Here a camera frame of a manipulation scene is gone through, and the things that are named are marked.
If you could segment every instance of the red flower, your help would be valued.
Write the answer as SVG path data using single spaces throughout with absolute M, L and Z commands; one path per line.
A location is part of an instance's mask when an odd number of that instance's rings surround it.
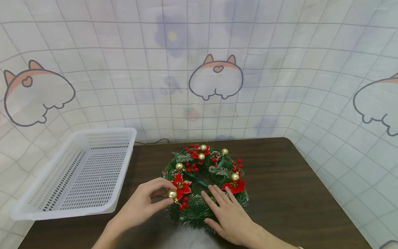
M 225 187 L 228 187 L 231 190 L 232 194 L 236 194 L 245 190 L 245 182 L 242 180 L 239 180 L 237 182 L 227 182 L 222 186 L 222 190 L 225 190 Z
M 192 157 L 193 158 L 198 159 L 198 155 L 200 154 L 199 148 L 200 148 L 200 146 L 198 144 L 195 144 L 195 150 L 192 153 Z M 201 153 L 203 153 L 205 156 L 206 155 L 210 155 L 209 150 L 210 150 L 210 146 L 207 146 L 207 150 L 204 151 L 204 152 L 201 152 Z
M 174 181 L 172 181 L 172 184 L 177 187 L 177 200 L 178 201 L 181 201 L 183 194 L 192 193 L 191 188 L 189 187 L 191 185 L 191 182 L 190 181 L 182 181 L 182 175 L 180 173 L 177 173 L 174 176 Z

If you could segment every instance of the cartoon cat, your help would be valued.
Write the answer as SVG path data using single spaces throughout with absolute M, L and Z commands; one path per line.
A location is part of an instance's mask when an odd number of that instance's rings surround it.
M 72 84 L 63 76 L 29 61 L 29 69 L 14 75 L 4 70 L 7 90 L 4 109 L 11 121 L 19 126 L 45 123 L 48 109 L 61 109 L 75 97 Z
M 387 127 L 389 136 L 398 135 L 398 74 L 377 80 L 359 89 L 354 97 L 355 110 L 362 115 L 362 122 L 379 121 Z
M 191 75 L 188 86 L 191 92 L 203 100 L 209 100 L 213 95 L 222 99 L 234 96 L 243 85 L 243 72 L 236 65 L 235 55 L 227 61 L 215 61 L 211 54 Z

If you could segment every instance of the gold bead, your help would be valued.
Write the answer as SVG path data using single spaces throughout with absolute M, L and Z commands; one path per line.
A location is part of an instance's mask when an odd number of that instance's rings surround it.
M 228 155 L 228 149 L 226 148 L 222 149 L 221 154 Z
M 231 175 L 231 181 L 237 182 L 237 181 L 239 181 L 239 179 L 240 179 L 240 177 L 239 177 L 239 174 L 238 174 L 238 173 L 233 173 L 233 174 Z
M 184 164 L 182 164 L 182 163 L 177 163 L 176 164 L 176 170 L 182 171 L 183 169 L 184 169 Z
M 200 153 L 200 154 L 198 155 L 198 160 L 199 160 L 199 161 L 203 161 L 205 158 L 206 158 L 206 156 L 205 156 L 205 154 L 203 154 L 203 153 Z
M 177 191 L 174 191 L 174 190 L 169 190 L 168 192 L 167 192 L 167 198 L 171 198 L 171 199 L 175 199 L 175 198 L 177 198 Z
M 203 152 L 205 152 L 205 151 L 207 150 L 207 145 L 202 144 L 202 145 L 200 146 L 200 150 L 203 151 Z

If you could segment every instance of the dark brown tabletop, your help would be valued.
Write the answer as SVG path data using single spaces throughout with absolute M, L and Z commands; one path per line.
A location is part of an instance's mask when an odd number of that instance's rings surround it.
M 305 249 L 370 249 L 360 232 L 286 138 L 208 142 L 244 163 L 250 217 L 279 238 Z M 107 222 L 143 182 L 162 175 L 172 151 L 187 144 L 135 146 L 112 214 L 35 222 L 20 249 L 90 249 Z M 235 248 L 205 231 L 174 226 L 160 211 L 127 231 L 119 248 Z

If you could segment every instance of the pinecone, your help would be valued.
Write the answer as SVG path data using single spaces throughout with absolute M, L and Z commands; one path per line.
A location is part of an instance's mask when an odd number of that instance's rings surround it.
M 219 155 L 220 155 L 220 152 L 213 151 L 212 153 L 210 153 L 210 158 L 213 158 L 213 157 L 217 158 Z

